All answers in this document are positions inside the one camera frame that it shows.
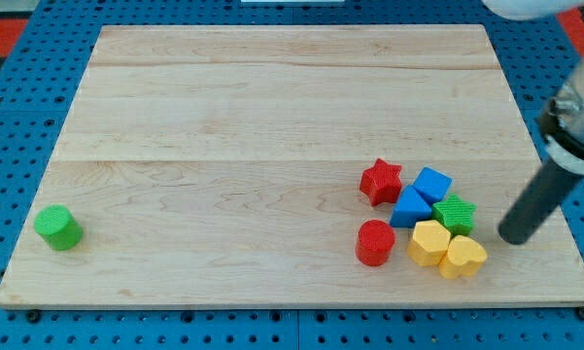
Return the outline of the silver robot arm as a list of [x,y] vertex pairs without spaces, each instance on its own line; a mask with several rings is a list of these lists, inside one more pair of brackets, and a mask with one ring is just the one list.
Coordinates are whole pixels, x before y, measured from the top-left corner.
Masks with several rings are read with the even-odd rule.
[[[510,20],[543,18],[584,6],[584,0],[484,0]],[[546,112],[559,129],[543,130],[550,157],[563,169],[584,176],[584,57],[549,101]]]

